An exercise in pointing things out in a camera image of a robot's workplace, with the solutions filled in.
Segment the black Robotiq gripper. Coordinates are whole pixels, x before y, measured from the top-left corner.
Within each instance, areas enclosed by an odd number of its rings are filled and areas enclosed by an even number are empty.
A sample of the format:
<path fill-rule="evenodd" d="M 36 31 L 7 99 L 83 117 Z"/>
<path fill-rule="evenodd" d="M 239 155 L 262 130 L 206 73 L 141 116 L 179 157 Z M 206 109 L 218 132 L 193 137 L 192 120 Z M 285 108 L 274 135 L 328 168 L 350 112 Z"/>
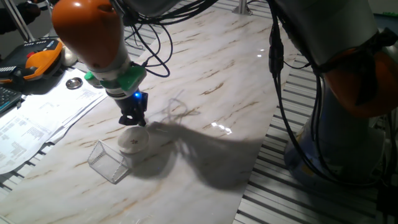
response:
<path fill-rule="evenodd" d="M 116 100 L 116 104 L 120 107 L 123 114 L 119 119 L 119 123 L 122 125 L 131 125 L 132 119 L 128 116 L 144 117 L 144 113 L 147 110 L 147 102 L 148 94 L 141 91 L 137 91 L 125 99 Z M 139 118 L 137 124 L 139 126 L 145 127 L 146 119 Z"/>

